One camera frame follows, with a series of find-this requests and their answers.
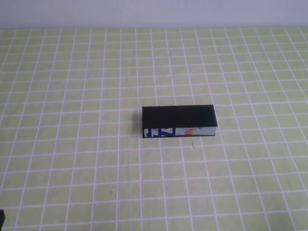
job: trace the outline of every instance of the white grid line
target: white grid line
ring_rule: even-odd
[[[219,66],[220,66],[220,68],[221,68],[221,64],[220,64],[220,60],[219,60],[219,56],[218,56],[218,55],[217,55],[217,58],[218,58]],[[226,153],[225,146],[222,145],[222,147],[223,147],[223,151],[224,151],[225,157],[226,157],[226,159],[227,159],[227,153]],[[229,174],[231,175],[231,169],[230,169],[230,166],[229,166],[229,163],[228,163],[228,162],[227,162],[227,166],[228,166]],[[234,182],[233,182],[233,178],[232,178],[232,177],[231,177],[231,183],[232,183],[233,190],[235,191],[235,186],[234,186]],[[238,201],[238,198],[237,198],[236,195],[235,195],[235,200],[236,200],[236,204],[237,204],[237,209],[239,210],[239,213],[241,213],[240,204],[239,204],[239,201]],[[242,222],[243,230],[245,231],[246,228],[245,228],[245,225],[244,225],[243,216],[240,215],[240,217],[241,217],[241,222]]]
[[[234,112],[234,114],[235,114],[235,109],[234,109],[234,107],[233,107],[233,104],[232,104],[232,103],[231,103],[231,106],[232,106],[233,112]],[[239,124],[239,122],[238,122],[238,119],[237,119],[237,118],[235,118],[235,120],[236,120],[236,123],[237,123],[238,127],[240,127],[240,124]],[[242,139],[242,141],[244,142],[244,138],[243,138],[243,134],[242,134],[242,130],[241,130],[241,129],[240,129],[240,134],[241,134],[241,139]],[[247,159],[248,159],[249,167],[250,167],[251,172],[252,172],[253,177],[254,177],[254,182],[255,182],[255,185],[256,185],[256,188],[257,188],[257,192],[258,192],[259,199],[260,199],[260,202],[261,202],[261,205],[262,205],[262,209],[263,209],[263,212],[265,213],[265,212],[266,212],[266,210],[265,210],[265,207],[264,207],[264,204],[263,204],[263,201],[262,201],[261,195],[260,195],[259,186],[258,186],[258,183],[257,183],[257,180],[256,180],[256,176],[255,176],[255,173],[254,173],[254,169],[252,168],[251,161],[250,161],[250,158],[249,158],[249,155],[248,155],[248,151],[247,151],[247,148],[246,148],[246,146],[245,146],[245,145],[244,145],[244,149],[245,149],[246,156],[247,156]],[[267,216],[265,216],[265,219],[266,219],[266,223],[267,223],[268,229],[269,229],[269,230],[271,230],[271,228],[270,228],[270,224],[269,224],[269,220],[268,220]]]
[[[277,176],[277,172],[276,172],[275,165],[274,165],[272,159],[270,159],[270,161],[271,161],[271,165],[273,166],[274,173],[276,174],[276,178],[277,178],[277,181],[278,181],[280,190],[282,191],[282,196],[283,196],[284,202],[285,202],[285,204],[286,204],[286,206],[287,206],[287,208],[288,208],[288,210],[289,210],[289,216],[290,216],[290,219],[291,219],[291,221],[292,221],[292,225],[293,225],[294,229],[296,230],[295,222],[294,222],[294,220],[293,220],[293,218],[292,218],[292,215],[291,215],[291,212],[290,212],[290,209],[289,209],[287,200],[286,200],[286,198],[285,198],[285,195],[284,195],[284,192],[283,192],[283,189],[282,189],[282,186],[281,186],[281,183],[280,183],[279,178],[278,178],[278,176]]]
[[[153,47],[153,42],[152,42],[152,29],[150,29],[150,36],[151,36],[151,47]],[[153,51],[152,51],[152,63],[153,63],[153,73],[154,73],[154,88],[155,88],[155,102],[156,102],[156,106],[158,106],[158,102],[157,102],[157,89],[156,89],[156,76],[155,76],[155,71],[154,71],[154,57],[153,57]],[[161,140],[159,139],[159,155],[160,155],[160,166],[162,169],[162,180],[164,181],[164,168],[163,168],[163,155],[162,155],[162,144],[161,144]],[[166,203],[166,190],[165,190],[165,184],[163,183],[163,194],[164,194],[164,206],[165,206],[165,221],[166,221],[166,231],[169,230],[168,228],[168,219],[167,219],[167,203]]]
[[[24,111],[25,111],[25,108],[26,108],[26,105],[24,104],[24,107],[23,107],[23,111],[22,111],[22,115],[24,114]],[[17,131],[16,131],[16,135],[15,135],[15,141],[16,141],[16,138],[17,138],[17,133],[18,133],[18,130],[19,130],[19,128],[20,128],[20,124],[21,124],[21,118],[22,118],[22,116],[20,117],[20,121],[19,121],[19,125],[18,125],[18,127],[17,127]],[[23,191],[22,191],[22,195],[21,195],[21,199],[20,199],[20,205],[19,205],[19,208],[18,208],[18,212],[17,212],[17,216],[16,216],[16,221],[15,221],[15,227],[14,227],[14,231],[16,230],[16,226],[17,226],[17,224],[18,224],[18,220],[19,220],[19,215],[20,215],[20,210],[21,210],[21,205],[22,205],[22,202],[23,202],[23,198],[24,198],[24,193],[25,193],[25,189],[26,189],[26,181],[27,181],[27,178],[28,178],[28,175],[29,175],[29,170],[30,170],[30,167],[31,167],[31,162],[32,162],[32,157],[33,157],[33,152],[32,152],[32,155],[31,155],[31,157],[30,157],[30,160],[29,160],[29,166],[28,166],[28,169],[27,169],[27,173],[26,173],[26,180],[25,180],[25,183],[24,183],[24,189],[23,189]]]

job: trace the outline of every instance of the green grid mat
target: green grid mat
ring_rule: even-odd
[[[3,230],[308,230],[307,66],[307,27],[0,30]],[[186,104],[215,137],[141,138]]]

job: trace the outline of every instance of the rectangular block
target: rectangular block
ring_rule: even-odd
[[[215,136],[213,105],[142,107],[144,138]]]

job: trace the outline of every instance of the black object corner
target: black object corner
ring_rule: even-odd
[[[4,214],[4,211],[1,209],[1,210],[0,210],[0,231],[1,231],[1,229],[2,229],[4,220],[5,220],[5,214]]]

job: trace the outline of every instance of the cutting mat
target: cutting mat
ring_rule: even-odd
[[[308,28],[0,31],[3,229],[308,230],[307,66]],[[215,137],[141,138],[187,104]]]

